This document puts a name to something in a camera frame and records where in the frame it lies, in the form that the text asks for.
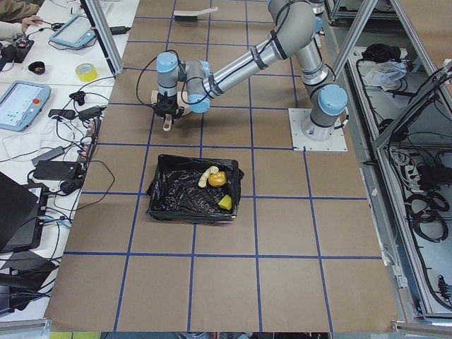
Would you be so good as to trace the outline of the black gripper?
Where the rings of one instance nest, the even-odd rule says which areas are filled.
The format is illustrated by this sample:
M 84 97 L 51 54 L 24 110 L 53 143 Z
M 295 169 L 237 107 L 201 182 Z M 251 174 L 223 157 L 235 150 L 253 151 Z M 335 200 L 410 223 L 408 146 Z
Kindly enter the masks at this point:
M 157 102 L 152 105 L 152 109 L 153 113 L 161 119 L 169 114 L 172 121 L 176 121 L 184 115 L 184 108 L 178 105 L 177 95 L 169 96 L 167 93 L 164 95 L 160 92 L 157 93 Z

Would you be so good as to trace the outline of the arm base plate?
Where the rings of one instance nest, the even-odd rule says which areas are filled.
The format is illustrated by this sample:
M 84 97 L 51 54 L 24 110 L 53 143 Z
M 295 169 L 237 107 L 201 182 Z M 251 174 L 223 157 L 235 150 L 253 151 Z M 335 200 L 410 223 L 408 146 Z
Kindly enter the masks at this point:
M 347 152 L 342 122 L 323 128 L 312 123 L 311 109 L 289 108 L 292 148 L 296 151 Z

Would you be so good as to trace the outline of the person's hand at desk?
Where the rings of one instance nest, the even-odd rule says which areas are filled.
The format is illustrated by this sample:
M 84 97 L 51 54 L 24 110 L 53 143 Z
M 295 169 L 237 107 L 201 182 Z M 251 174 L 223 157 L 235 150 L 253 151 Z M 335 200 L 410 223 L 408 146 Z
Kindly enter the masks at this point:
M 39 27 L 42 24 L 42 18 L 37 15 L 32 15 L 21 21 L 21 30 L 26 33 L 29 27 Z

